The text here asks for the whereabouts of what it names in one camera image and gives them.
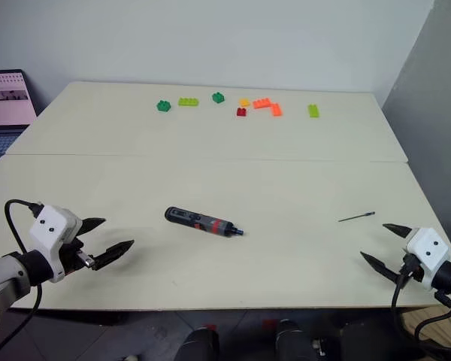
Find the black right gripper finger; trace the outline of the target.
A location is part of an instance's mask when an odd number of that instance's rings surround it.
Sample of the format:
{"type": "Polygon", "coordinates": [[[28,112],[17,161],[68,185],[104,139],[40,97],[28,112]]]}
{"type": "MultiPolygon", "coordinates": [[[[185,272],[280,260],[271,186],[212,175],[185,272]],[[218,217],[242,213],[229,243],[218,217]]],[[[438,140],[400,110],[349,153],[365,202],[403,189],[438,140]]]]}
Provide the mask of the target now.
{"type": "Polygon", "coordinates": [[[383,277],[387,278],[389,281],[393,282],[394,284],[397,284],[399,279],[399,274],[395,273],[394,271],[390,270],[386,267],[386,265],[375,258],[374,256],[367,254],[365,252],[360,252],[364,260],[372,267],[374,271],[382,275],[383,277]]]}
{"type": "Polygon", "coordinates": [[[407,238],[407,236],[412,232],[412,229],[410,227],[401,226],[394,223],[384,223],[383,227],[401,238],[407,238]]]}

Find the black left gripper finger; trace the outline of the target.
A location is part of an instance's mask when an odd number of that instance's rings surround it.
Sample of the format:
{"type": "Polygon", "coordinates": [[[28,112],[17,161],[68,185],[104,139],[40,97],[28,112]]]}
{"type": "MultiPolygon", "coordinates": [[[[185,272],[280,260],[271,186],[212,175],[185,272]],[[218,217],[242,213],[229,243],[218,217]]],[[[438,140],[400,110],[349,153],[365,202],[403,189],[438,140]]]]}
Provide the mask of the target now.
{"type": "Polygon", "coordinates": [[[100,217],[90,217],[82,220],[82,226],[77,232],[77,236],[88,233],[93,229],[97,228],[106,221],[105,218],[100,217]]]}
{"type": "Polygon", "coordinates": [[[109,248],[98,256],[94,256],[92,270],[98,271],[123,256],[135,243],[134,240],[122,241],[109,248]]]}

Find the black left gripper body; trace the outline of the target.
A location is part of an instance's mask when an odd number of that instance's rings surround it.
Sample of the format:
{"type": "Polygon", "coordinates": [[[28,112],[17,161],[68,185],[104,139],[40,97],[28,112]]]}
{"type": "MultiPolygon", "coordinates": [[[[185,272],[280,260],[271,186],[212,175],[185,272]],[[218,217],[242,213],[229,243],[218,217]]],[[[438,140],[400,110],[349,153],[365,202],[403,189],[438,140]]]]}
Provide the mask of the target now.
{"type": "Polygon", "coordinates": [[[71,243],[63,244],[59,249],[59,259],[64,268],[65,275],[78,271],[84,267],[97,270],[97,262],[92,255],[85,253],[83,242],[73,240],[71,243]]]}

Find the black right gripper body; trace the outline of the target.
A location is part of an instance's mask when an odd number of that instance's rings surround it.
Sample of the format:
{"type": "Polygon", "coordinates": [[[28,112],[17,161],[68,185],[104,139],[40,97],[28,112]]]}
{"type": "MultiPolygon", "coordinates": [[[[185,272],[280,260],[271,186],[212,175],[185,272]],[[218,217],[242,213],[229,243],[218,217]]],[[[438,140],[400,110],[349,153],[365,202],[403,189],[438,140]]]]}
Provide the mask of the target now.
{"type": "Polygon", "coordinates": [[[403,282],[414,279],[416,282],[422,282],[424,278],[424,270],[417,256],[412,253],[406,253],[403,257],[403,264],[399,271],[403,282]]]}

